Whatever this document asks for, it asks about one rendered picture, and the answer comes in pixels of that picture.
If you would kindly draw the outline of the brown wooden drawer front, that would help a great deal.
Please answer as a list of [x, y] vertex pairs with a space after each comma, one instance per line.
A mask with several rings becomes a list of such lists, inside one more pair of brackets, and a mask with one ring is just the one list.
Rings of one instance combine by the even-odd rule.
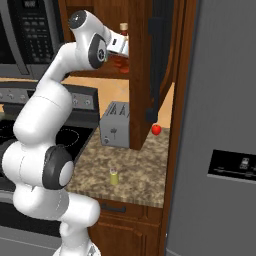
[[101, 209], [102, 215], [109, 215], [109, 216], [118, 217], [126, 220], [134, 220], [134, 221], [139, 221], [139, 222], [149, 223], [149, 224], [161, 223], [161, 219], [162, 219], [161, 208], [132, 204], [127, 202], [106, 200], [106, 199], [99, 199], [98, 202], [100, 203], [100, 206], [102, 203], [105, 203], [109, 206], [116, 207], [116, 208], [121, 208], [122, 206], [126, 206], [125, 213], [111, 212], [111, 211], [106, 211]]

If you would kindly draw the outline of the red apple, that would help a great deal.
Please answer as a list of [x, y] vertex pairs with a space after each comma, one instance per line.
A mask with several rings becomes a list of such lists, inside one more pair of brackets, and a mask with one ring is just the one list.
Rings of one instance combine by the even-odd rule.
[[159, 134], [161, 133], [162, 128], [161, 128], [160, 125], [154, 124], [154, 125], [152, 126], [152, 128], [151, 128], [151, 131], [152, 131], [152, 134], [153, 134], [153, 135], [157, 136], [157, 135], [159, 135]]

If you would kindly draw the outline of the yellow-green shaker with grey top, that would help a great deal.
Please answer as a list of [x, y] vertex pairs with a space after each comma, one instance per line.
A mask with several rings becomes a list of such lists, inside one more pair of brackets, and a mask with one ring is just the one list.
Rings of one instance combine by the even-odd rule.
[[119, 182], [118, 171], [115, 168], [110, 169], [110, 183], [112, 185], [117, 185]]

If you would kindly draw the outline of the black and grey stove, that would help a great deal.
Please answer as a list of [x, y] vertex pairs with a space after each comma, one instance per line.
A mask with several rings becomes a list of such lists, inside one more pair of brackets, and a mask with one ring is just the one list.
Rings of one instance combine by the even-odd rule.
[[[70, 86], [64, 87], [71, 94], [72, 100], [77, 98], [79, 103], [76, 106], [73, 105], [70, 116], [56, 135], [56, 143], [66, 149], [75, 165], [97, 127], [96, 122], [87, 123], [83, 120], [87, 115], [98, 113], [97, 91], [90, 89], [84, 92]], [[36, 84], [34, 82], [0, 82], [0, 104], [4, 106], [4, 112], [0, 114], [0, 149], [6, 143], [16, 139], [13, 132], [15, 120], [35, 90]], [[13, 94], [14, 99], [10, 100], [8, 94]], [[25, 95], [25, 101], [20, 100], [21, 95]], [[91, 100], [91, 105], [85, 105], [86, 99]], [[0, 198], [13, 203], [14, 190], [15, 184], [0, 169]], [[50, 235], [54, 233], [51, 226], [55, 223], [60, 224], [58, 220], [38, 220], [43, 222], [47, 233]]]

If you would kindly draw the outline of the black and grey microwave oven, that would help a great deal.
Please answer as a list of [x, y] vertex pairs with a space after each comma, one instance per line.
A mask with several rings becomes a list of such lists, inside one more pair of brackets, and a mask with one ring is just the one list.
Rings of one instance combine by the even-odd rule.
[[63, 42], [58, 0], [0, 0], [0, 77], [40, 79]]

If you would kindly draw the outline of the red bottle with cork cap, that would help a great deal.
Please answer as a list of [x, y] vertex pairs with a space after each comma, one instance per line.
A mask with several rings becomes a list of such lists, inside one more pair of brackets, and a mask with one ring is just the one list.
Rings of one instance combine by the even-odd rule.
[[[121, 30], [121, 34], [123, 36], [128, 37], [128, 24], [127, 23], [121, 23], [120, 30]], [[122, 74], [129, 73], [129, 61], [127, 58], [124, 58], [124, 57], [121, 58], [120, 72]]]

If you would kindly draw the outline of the brown wooden cabinet door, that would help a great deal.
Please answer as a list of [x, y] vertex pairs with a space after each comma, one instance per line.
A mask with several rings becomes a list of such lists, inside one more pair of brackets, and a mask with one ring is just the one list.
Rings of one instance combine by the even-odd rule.
[[160, 86], [159, 110], [170, 88], [175, 67], [177, 31], [182, 0], [129, 0], [129, 103], [130, 147], [142, 148], [153, 123], [146, 120], [146, 109], [153, 104], [150, 97], [150, 61], [152, 36], [148, 21], [152, 17], [165, 20], [164, 78]]

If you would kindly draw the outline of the grey toaster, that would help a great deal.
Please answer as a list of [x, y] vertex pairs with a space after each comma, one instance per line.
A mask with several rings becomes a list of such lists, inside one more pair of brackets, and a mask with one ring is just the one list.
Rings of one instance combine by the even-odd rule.
[[103, 146], [128, 148], [130, 146], [130, 109], [128, 102], [112, 101], [100, 123]]

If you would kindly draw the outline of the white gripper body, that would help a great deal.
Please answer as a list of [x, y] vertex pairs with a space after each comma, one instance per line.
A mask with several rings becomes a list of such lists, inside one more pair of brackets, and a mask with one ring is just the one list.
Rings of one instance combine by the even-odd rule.
[[118, 37], [119, 50], [118, 54], [124, 57], [129, 56], [129, 40], [127, 36], [119, 35]]

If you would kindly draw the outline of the grey fridge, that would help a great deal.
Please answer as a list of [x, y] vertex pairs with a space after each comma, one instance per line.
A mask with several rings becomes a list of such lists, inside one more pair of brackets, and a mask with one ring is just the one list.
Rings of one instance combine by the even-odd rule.
[[256, 256], [256, 0], [199, 0], [164, 256]]

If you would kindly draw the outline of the brown wooden wall cabinet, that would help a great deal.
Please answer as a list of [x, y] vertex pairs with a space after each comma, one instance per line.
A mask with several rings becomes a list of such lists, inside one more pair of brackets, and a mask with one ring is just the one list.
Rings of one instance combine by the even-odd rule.
[[128, 25], [129, 72], [121, 73], [112, 61], [97, 71], [77, 71], [79, 77], [142, 80], [150, 77], [152, 64], [159, 57], [157, 69], [162, 79], [174, 81], [178, 72], [179, 50], [183, 33], [185, 8], [196, 0], [58, 0], [64, 39], [74, 36], [68, 19], [78, 10], [88, 10], [115, 32]]

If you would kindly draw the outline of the brown wooden base cupboard door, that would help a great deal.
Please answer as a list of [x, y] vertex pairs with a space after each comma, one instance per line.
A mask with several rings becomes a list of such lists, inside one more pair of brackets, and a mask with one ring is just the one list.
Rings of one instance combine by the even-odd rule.
[[101, 216], [89, 234], [101, 256], [158, 256], [158, 224]]

